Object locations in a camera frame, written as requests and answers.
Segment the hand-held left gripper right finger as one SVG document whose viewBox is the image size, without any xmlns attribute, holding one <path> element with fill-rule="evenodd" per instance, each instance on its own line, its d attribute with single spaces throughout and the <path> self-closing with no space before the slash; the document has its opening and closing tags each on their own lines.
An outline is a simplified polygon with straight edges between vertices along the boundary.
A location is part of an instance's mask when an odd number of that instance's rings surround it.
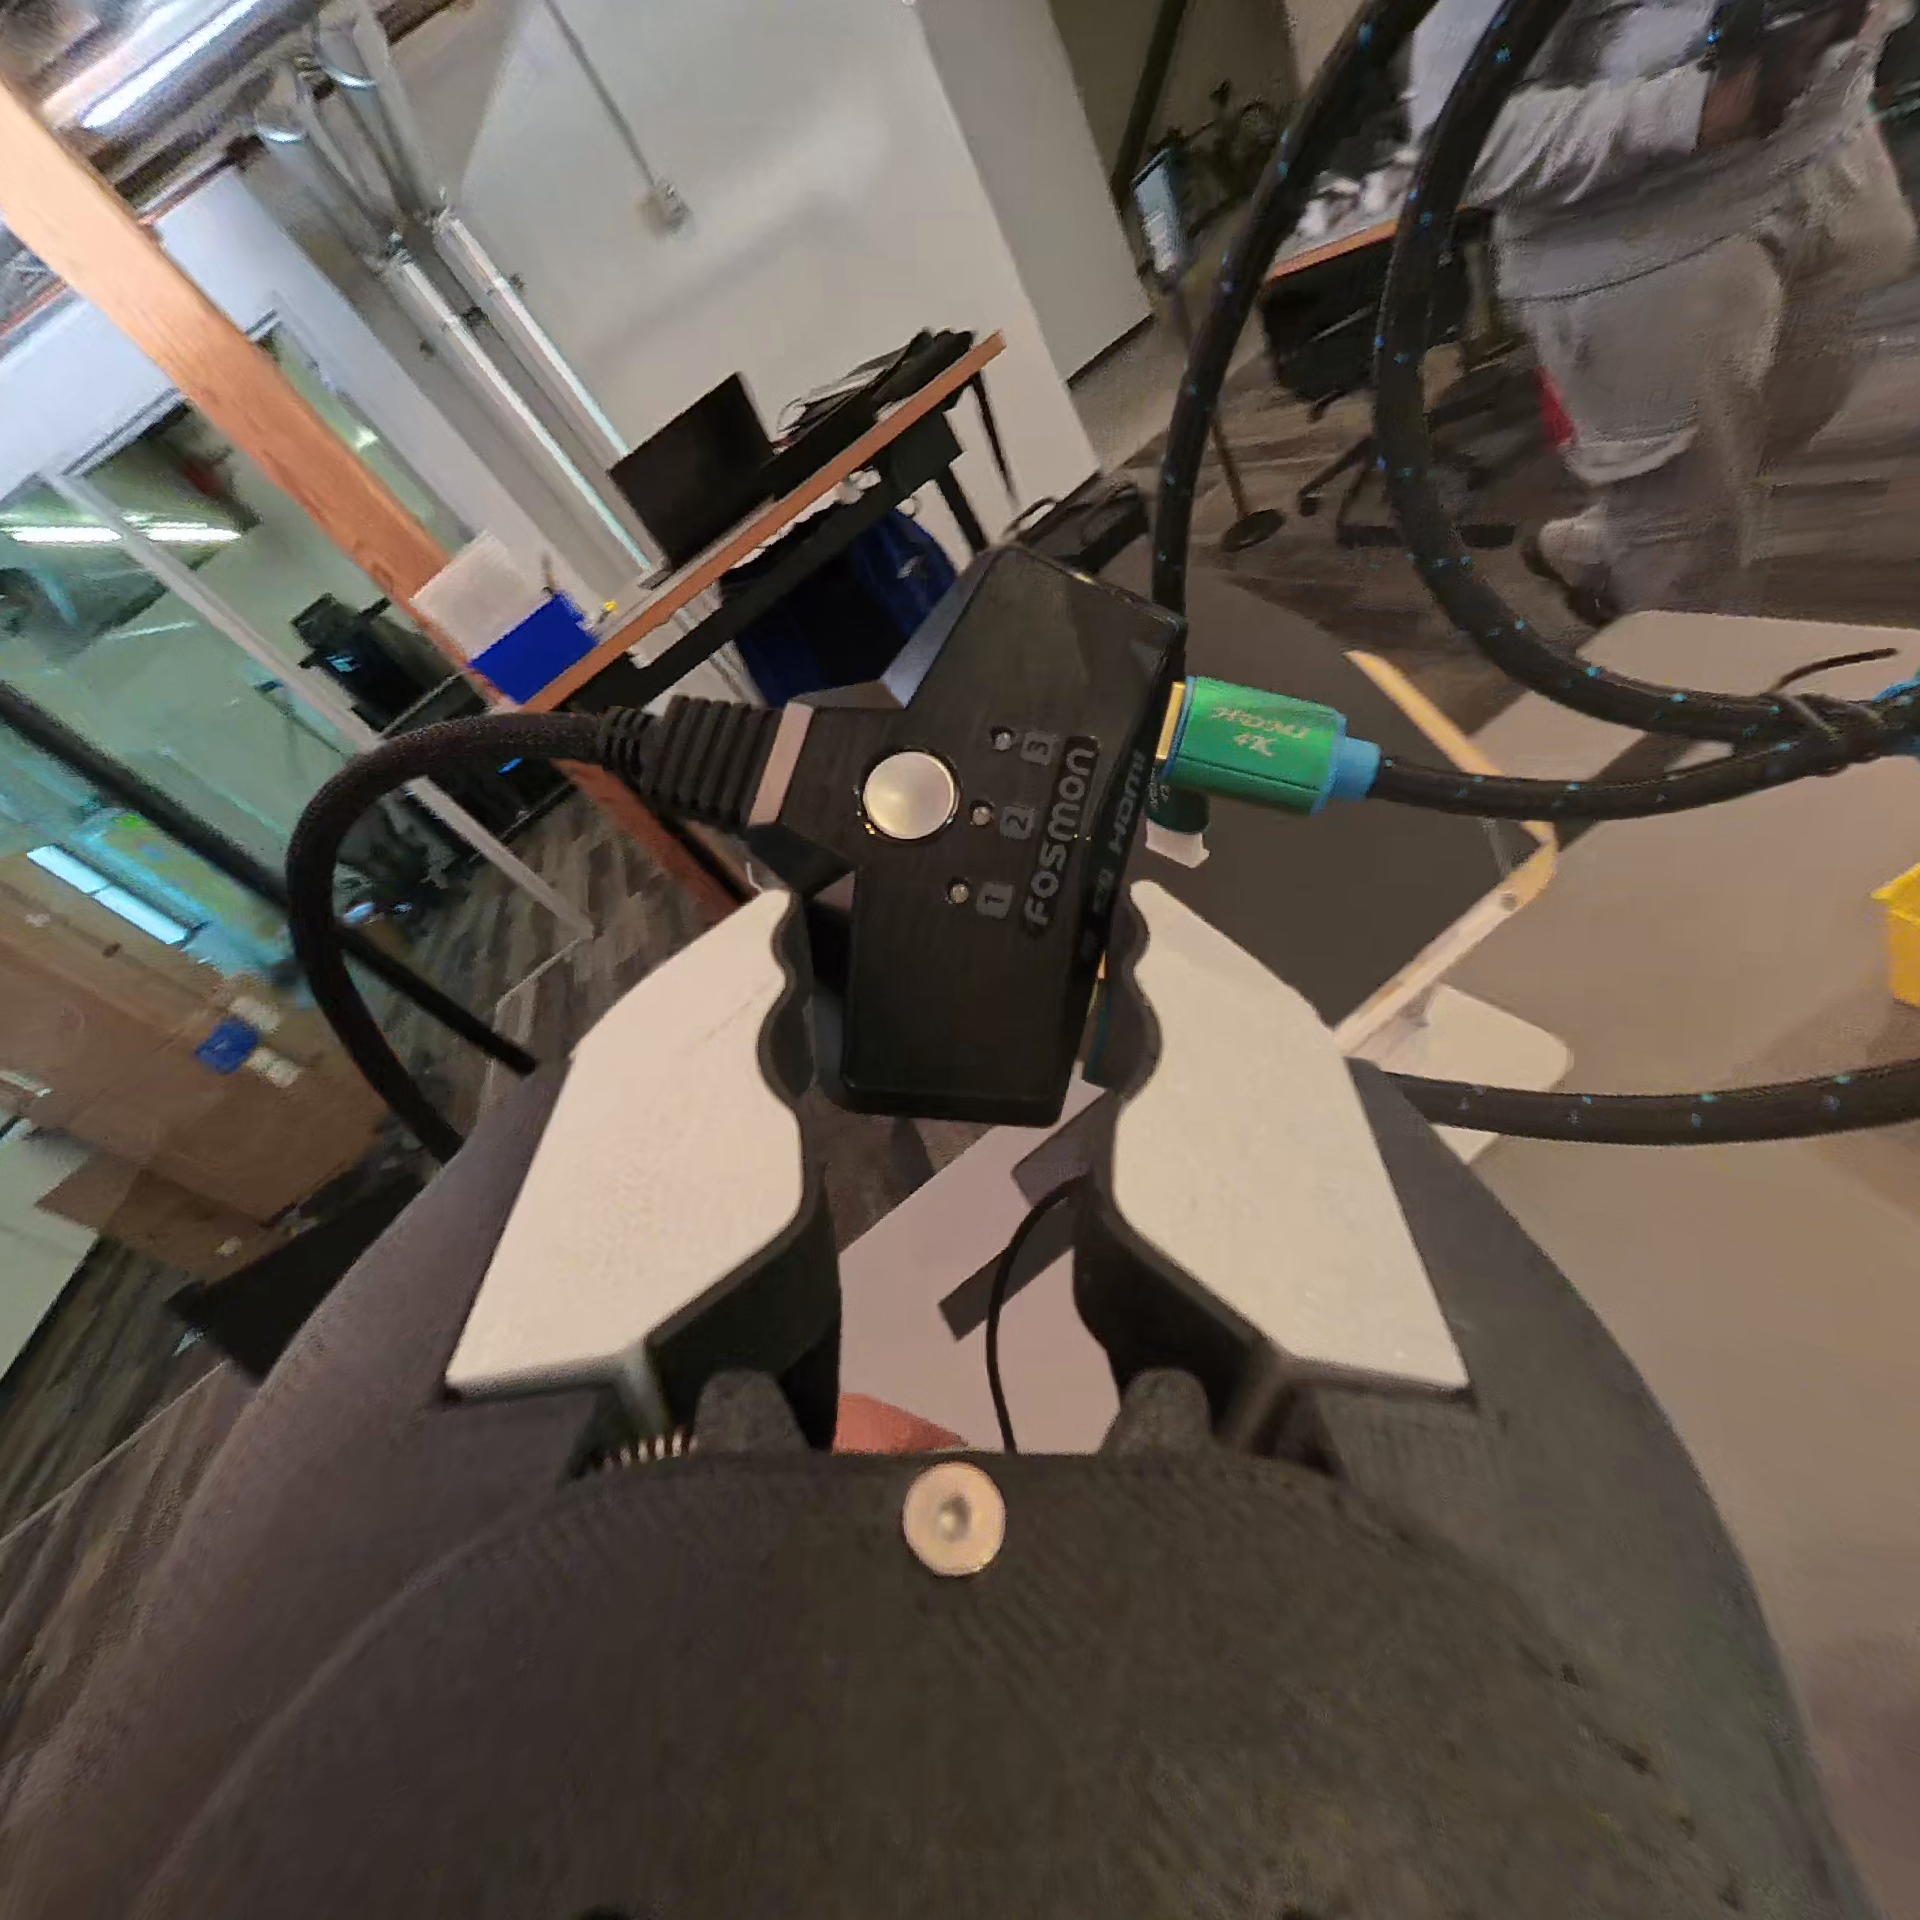
<svg viewBox="0 0 1920 1920">
<path fill-rule="evenodd" d="M 1303 1387 L 1470 1395 L 1350 1064 L 1309 1002 L 1165 888 L 1116 918 L 1094 1056 L 1113 1107 L 1071 1306 L 1124 1396 L 1182 1374 L 1213 1422 Z"/>
</svg>

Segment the wooden desk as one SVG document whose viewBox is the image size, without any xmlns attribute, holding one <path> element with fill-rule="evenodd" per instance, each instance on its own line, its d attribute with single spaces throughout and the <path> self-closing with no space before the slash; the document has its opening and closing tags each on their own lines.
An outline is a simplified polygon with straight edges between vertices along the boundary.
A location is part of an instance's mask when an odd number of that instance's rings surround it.
<svg viewBox="0 0 1920 1920">
<path fill-rule="evenodd" d="M 792 566 L 780 584 L 769 584 L 769 595 L 785 593 L 806 569 L 837 550 L 840 553 L 847 540 L 922 489 L 936 489 L 967 550 L 978 553 L 988 538 L 968 497 L 952 476 L 961 446 L 949 425 L 949 414 L 959 400 L 974 397 L 978 418 L 983 424 L 992 418 L 992 400 L 985 393 L 983 377 L 1004 350 L 1001 329 L 967 339 L 964 352 L 949 355 L 913 388 L 884 403 L 866 430 L 833 449 L 826 462 L 798 472 L 794 486 L 761 500 L 746 518 L 727 528 L 694 561 L 671 569 L 665 584 L 647 593 L 634 613 L 598 641 L 588 657 L 556 672 L 534 692 L 514 697 L 514 707 L 526 713 L 559 710 L 607 672 L 633 665 L 633 653 L 665 634 L 671 619 L 692 608 L 703 593 L 716 590 L 730 569 L 752 561 L 764 547 L 785 538 L 794 524 L 833 504 L 846 486 L 854 486 L 847 515 L 860 513 L 860 518 L 812 534 L 806 553 L 792 555 Z"/>
</svg>

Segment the wood-rimmed black board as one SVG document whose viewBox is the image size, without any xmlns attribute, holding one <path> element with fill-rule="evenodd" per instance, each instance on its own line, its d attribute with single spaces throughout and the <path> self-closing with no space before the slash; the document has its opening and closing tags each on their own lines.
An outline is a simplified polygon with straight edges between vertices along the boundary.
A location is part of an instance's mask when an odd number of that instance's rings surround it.
<svg viewBox="0 0 1920 1920">
<path fill-rule="evenodd" d="M 1335 709 L 1390 757 L 1489 772 L 1492 764 L 1391 664 L 1343 648 L 1303 616 L 1204 572 L 1189 588 L 1189 665 Z M 1369 1043 L 1557 869 L 1546 825 L 1488 822 L 1382 803 L 1314 817 L 1216 801 L 1206 860 L 1135 857 L 1346 1043 Z"/>
</svg>

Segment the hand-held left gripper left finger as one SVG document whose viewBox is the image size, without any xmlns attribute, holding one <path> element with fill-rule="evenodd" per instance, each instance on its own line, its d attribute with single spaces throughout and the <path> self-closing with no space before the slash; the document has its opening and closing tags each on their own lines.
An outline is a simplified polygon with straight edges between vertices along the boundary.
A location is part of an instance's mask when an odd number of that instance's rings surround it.
<svg viewBox="0 0 1920 1920">
<path fill-rule="evenodd" d="M 466 1404 L 589 1389 L 642 1441 L 756 1374 L 837 1428 L 840 1280 L 801 906 L 775 889 L 626 993 L 568 1053 L 448 1368 Z"/>
</svg>

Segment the black laptop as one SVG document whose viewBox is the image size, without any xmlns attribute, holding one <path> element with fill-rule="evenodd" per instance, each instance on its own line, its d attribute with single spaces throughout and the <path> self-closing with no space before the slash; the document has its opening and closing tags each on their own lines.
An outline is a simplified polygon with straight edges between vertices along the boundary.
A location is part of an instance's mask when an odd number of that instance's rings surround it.
<svg viewBox="0 0 1920 1920">
<path fill-rule="evenodd" d="M 607 468 L 670 569 L 696 561 L 775 494 L 775 446 L 740 373 L 696 397 Z"/>
</svg>

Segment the large cardboard box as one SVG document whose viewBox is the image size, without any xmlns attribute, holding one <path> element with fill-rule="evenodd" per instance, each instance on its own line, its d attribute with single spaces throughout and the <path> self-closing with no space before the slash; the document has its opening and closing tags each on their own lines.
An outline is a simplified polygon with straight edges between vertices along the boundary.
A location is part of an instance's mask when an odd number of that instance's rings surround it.
<svg viewBox="0 0 1920 1920">
<path fill-rule="evenodd" d="M 36 1211 L 193 1280 L 268 1254 L 383 1130 L 314 1016 L 22 856 L 2 877 L 2 1070 L 5 1121 L 54 1164 Z"/>
</svg>

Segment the blue plastic box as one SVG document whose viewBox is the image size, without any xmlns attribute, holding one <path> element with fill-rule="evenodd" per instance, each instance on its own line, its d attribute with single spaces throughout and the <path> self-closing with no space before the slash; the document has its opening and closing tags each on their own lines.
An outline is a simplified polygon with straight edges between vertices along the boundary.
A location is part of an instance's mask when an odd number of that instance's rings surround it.
<svg viewBox="0 0 1920 1920">
<path fill-rule="evenodd" d="M 597 637 L 582 611 L 551 593 L 526 617 L 471 657 L 473 674 L 518 709 L 545 692 L 594 653 Z"/>
</svg>

